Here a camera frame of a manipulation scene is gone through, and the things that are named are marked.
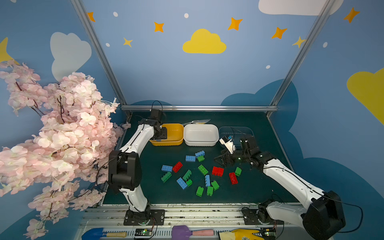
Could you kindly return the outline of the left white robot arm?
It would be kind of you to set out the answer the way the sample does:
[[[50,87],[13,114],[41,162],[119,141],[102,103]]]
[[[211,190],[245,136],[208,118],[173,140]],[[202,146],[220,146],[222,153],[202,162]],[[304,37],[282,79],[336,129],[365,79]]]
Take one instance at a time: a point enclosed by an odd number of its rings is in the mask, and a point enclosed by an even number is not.
[[[140,156],[150,139],[162,137],[160,117],[140,121],[131,139],[118,151],[112,151],[108,161],[108,185],[116,193],[122,193],[129,203],[129,210],[143,213],[148,200],[141,188],[142,166]]]

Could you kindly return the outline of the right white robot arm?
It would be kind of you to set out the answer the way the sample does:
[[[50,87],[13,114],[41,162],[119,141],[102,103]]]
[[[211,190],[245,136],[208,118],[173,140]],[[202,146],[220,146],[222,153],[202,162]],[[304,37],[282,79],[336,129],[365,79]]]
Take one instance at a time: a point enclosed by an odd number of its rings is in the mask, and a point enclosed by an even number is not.
[[[310,184],[269,152],[223,150],[219,159],[224,166],[236,160],[248,162],[275,180],[300,202],[299,205],[274,200],[263,202],[257,211],[261,224],[283,221],[305,229],[315,240],[328,240],[346,226],[342,201],[335,192],[324,192]]]

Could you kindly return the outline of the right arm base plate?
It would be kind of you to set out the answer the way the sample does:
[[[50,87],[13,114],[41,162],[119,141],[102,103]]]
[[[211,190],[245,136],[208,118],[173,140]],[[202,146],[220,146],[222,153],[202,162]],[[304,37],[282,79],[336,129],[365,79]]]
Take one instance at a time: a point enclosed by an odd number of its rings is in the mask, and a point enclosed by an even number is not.
[[[273,220],[267,210],[264,208],[261,209],[250,209],[244,207],[241,209],[243,214],[243,219],[245,225],[274,225],[275,220]]]

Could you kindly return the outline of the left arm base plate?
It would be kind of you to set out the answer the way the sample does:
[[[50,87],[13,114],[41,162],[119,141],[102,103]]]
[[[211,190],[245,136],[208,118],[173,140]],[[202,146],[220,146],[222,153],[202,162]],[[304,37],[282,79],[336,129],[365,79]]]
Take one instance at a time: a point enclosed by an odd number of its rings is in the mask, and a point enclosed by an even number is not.
[[[133,212],[127,210],[124,217],[124,226],[147,226],[158,225],[163,226],[165,220],[165,210],[150,210],[144,212]]]

